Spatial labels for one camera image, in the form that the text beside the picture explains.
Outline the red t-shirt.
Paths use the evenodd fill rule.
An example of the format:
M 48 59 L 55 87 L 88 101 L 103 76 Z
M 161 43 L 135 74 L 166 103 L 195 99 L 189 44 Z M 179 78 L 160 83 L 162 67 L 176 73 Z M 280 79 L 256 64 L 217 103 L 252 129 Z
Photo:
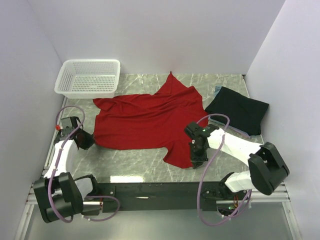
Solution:
M 172 73 L 155 94 L 129 94 L 96 98 L 94 139 L 114 150 L 166 148 L 163 161 L 181 169 L 191 168 L 190 138 L 185 127 L 206 116 L 202 96 L 186 87 Z

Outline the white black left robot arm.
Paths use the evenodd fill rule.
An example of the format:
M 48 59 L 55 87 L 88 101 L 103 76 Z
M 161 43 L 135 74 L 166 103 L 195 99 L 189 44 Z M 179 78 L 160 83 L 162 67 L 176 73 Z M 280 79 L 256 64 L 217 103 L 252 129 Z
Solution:
M 54 155 L 46 174 L 34 182 L 33 190 L 37 204 L 45 223 L 57 221 L 49 201 L 53 203 L 63 218 L 73 217 L 84 210 L 83 201 L 89 195 L 98 193 L 98 183 L 92 175 L 74 179 L 70 173 L 72 162 L 78 150 L 88 150 L 94 143 L 94 137 L 83 127 L 79 127 L 77 116 L 61 119 L 62 129 L 54 139 Z

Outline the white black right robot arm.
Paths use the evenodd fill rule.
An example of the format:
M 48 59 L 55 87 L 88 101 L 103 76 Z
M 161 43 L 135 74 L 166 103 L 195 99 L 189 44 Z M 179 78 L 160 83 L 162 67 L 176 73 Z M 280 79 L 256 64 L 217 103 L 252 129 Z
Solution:
M 230 172 L 216 183 L 212 195 L 218 200 L 227 200 L 252 189 L 269 196 L 290 174 L 280 152 L 270 142 L 250 142 L 212 124 L 201 127 L 192 122 L 184 131 L 191 139 L 190 161 L 194 169 L 209 160 L 208 149 L 222 151 L 248 166 L 247 171 Z

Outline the folded black t-shirt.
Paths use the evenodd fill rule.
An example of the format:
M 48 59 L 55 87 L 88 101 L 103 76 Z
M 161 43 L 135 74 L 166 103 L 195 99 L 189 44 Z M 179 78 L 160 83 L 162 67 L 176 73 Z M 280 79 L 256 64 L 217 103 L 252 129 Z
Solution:
M 261 122 L 269 104 L 248 98 L 232 89 L 218 86 L 213 101 L 205 108 L 208 114 L 229 117 L 229 125 L 249 136 L 261 134 Z

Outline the white perforated plastic basket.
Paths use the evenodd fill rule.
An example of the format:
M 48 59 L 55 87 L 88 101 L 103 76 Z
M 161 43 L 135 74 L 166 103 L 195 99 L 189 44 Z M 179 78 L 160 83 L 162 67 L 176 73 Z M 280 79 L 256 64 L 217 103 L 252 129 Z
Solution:
M 68 99 L 113 98 L 120 71 L 116 59 L 70 59 L 62 64 L 54 91 Z

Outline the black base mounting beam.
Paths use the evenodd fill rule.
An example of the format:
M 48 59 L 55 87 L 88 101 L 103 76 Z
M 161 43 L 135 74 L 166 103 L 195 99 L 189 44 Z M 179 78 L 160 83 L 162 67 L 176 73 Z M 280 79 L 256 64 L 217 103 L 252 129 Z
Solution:
M 198 187 L 198 182 L 98 183 L 98 198 L 87 198 L 82 214 L 97 216 L 100 212 L 114 213 L 117 202 L 101 196 L 117 198 L 121 211 L 193 210 L 197 208 Z M 231 192 L 218 181 L 204 182 L 200 193 L 200 209 L 216 211 L 219 201 L 241 201 L 246 193 L 245 190 Z

